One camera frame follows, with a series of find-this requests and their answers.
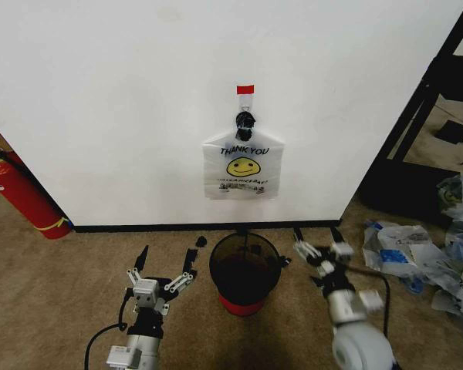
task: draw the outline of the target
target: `trash can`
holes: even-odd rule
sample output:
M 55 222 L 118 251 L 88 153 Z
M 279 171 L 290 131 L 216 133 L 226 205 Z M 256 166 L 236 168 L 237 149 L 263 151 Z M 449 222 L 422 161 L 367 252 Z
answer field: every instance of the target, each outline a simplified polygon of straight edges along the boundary
M 259 311 L 276 286 L 283 263 L 264 237 L 249 232 L 228 235 L 211 253 L 209 270 L 219 300 L 231 314 L 248 316 Z

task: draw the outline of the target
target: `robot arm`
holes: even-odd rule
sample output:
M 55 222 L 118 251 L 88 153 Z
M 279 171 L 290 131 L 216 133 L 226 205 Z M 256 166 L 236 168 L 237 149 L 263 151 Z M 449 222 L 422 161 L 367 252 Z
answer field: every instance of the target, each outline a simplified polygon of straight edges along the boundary
M 367 315 L 383 307 L 377 291 L 355 291 L 346 277 L 352 247 L 332 228 L 330 248 L 315 248 L 296 229 L 295 250 L 317 269 L 311 277 L 328 301 L 333 325 L 333 356 L 342 370 L 392 370 L 399 368 L 386 337 L 367 322 Z
M 142 278 L 139 272 L 144 266 L 147 247 L 138 257 L 133 269 L 127 270 L 127 275 L 133 287 L 126 293 L 136 299 L 134 312 L 137 319 L 127 330 L 127 345 L 114 345 L 110 349 L 106 363 L 116 370 L 157 370 L 158 348 L 163 338 L 163 317 L 167 315 L 169 301 L 175 299 L 188 287 L 197 271 L 191 269 L 197 257 L 197 250 L 189 249 L 184 262 L 184 270 L 174 280 L 165 277 Z M 120 309 L 119 322 L 122 321 L 123 306 Z

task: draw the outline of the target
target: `fire extinguisher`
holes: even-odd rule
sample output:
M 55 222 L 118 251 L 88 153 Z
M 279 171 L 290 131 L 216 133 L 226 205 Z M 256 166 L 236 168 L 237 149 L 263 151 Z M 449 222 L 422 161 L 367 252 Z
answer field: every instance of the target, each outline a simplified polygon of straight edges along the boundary
M 70 232 L 69 220 L 14 152 L 0 151 L 0 193 L 48 239 Z

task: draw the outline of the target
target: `smiley face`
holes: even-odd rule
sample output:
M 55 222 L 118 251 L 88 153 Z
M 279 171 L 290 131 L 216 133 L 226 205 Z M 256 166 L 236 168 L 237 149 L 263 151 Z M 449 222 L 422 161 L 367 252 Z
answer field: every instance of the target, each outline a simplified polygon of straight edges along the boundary
M 241 156 L 228 164 L 226 172 L 234 177 L 246 177 L 261 172 L 261 167 L 254 160 Z

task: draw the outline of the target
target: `floor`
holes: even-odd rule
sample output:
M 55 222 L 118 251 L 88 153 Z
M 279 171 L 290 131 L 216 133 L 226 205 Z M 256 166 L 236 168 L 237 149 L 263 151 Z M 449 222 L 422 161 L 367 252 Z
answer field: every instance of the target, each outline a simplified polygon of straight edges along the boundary
M 439 164 L 443 167 L 457 166 L 452 160 L 445 160 L 446 143 L 429 134 L 444 124 L 435 110 L 407 160 L 430 164 L 439 162 L 434 156 L 441 156 L 444 162 Z M 448 114 L 460 116 L 460 112 Z M 455 154 L 456 158 L 462 155 L 463 151 Z M 361 247 L 366 219 L 422 224 L 367 209 L 355 195 L 340 227 L 356 250 L 355 266 L 363 266 Z M 444 230 L 430 224 L 423 226 L 437 245 L 443 244 Z M 327 229 L 302 231 L 314 245 L 330 242 Z M 0 196 L 0 370 L 82 368 L 90 337 L 116 322 L 123 290 L 129 284 L 125 270 L 133 266 L 143 247 L 150 245 L 144 272 L 172 278 L 181 271 L 185 251 L 194 246 L 200 235 L 208 239 L 208 245 L 199 250 L 194 265 L 198 277 L 171 302 L 164 322 L 162 370 L 337 368 L 331 354 L 332 332 L 326 302 L 309 280 L 311 269 L 292 249 L 292 230 L 256 232 L 293 261 L 282 272 L 265 307 L 251 317 L 238 318 L 221 306 L 208 273 L 212 248 L 230 231 L 72 232 L 50 241 L 33 230 Z M 350 280 L 359 289 L 384 289 L 370 277 L 350 275 Z M 422 295 L 416 296 L 408 293 L 396 278 L 390 277 L 390 283 L 389 337 L 401 367 L 463 370 L 463 331 L 446 314 L 431 308 L 434 289 L 426 287 Z M 131 309 L 126 310 L 125 320 L 133 320 Z M 370 320 L 381 328 L 381 313 Z M 125 334 L 119 331 L 102 335 L 91 351 L 90 368 L 106 368 L 110 346 L 125 342 Z

